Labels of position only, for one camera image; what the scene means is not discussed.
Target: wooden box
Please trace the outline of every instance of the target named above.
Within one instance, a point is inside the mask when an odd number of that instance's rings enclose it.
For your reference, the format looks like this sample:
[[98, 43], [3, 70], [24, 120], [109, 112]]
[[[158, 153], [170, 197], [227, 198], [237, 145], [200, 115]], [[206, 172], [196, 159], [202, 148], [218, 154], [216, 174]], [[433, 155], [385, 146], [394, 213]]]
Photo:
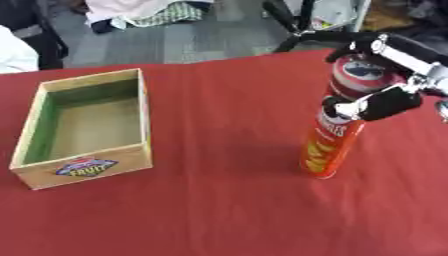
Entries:
[[32, 189], [152, 167], [142, 71], [40, 85], [10, 169]]

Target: red cylindrical can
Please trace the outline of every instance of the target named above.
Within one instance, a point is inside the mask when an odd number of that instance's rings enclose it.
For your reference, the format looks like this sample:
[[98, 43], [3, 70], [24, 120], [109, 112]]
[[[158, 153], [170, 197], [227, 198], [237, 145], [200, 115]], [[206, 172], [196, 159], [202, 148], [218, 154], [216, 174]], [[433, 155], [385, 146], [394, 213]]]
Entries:
[[[397, 75], [369, 63], [364, 56], [347, 55], [333, 65], [333, 74], [324, 99], [338, 96], [354, 101], [398, 81]], [[333, 176], [364, 123], [362, 120], [330, 117], [321, 107], [302, 147], [301, 168], [319, 178]]]

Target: fabric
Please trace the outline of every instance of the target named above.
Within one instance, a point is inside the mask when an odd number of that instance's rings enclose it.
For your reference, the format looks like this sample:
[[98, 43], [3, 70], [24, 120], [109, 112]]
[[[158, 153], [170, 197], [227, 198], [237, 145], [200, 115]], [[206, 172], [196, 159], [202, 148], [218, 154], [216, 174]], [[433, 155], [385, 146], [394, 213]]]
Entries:
[[[112, 18], [123, 20], [144, 19], [154, 16], [170, 4], [185, 0], [86, 0], [89, 23]], [[191, 0], [191, 2], [213, 3], [214, 0]]]
[[179, 21], [198, 21], [202, 20], [203, 14], [204, 12], [199, 8], [195, 8], [186, 2], [177, 2], [170, 4], [165, 10], [154, 16], [126, 21], [136, 27], [150, 27]]
[[0, 74], [38, 70], [38, 55], [33, 48], [0, 25]]
[[[448, 255], [432, 99], [369, 123], [335, 177], [299, 170], [328, 53], [0, 76], [2, 255]], [[8, 171], [39, 82], [131, 67], [149, 89], [155, 168], [38, 192]]]

